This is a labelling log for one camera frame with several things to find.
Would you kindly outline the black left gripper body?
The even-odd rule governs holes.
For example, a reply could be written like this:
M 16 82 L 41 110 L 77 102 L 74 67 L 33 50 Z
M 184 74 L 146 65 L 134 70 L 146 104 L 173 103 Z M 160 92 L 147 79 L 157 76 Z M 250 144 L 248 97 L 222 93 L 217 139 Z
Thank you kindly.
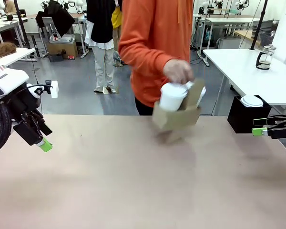
M 41 104 L 42 88 L 17 88 L 7 95 L 7 108 L 16 123 L 30 122 L 33 118 L 42 122 L 42 114 L 37 110 Z

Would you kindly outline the person's right hand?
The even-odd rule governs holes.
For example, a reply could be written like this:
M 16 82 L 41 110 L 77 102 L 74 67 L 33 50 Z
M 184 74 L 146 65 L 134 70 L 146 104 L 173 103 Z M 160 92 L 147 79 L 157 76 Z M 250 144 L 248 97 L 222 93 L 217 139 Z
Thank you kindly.
M 184 60 L 169 60 L 163 67 L 163 74 L 173 83 L 186 84 L 194 80 L 191 66 Z

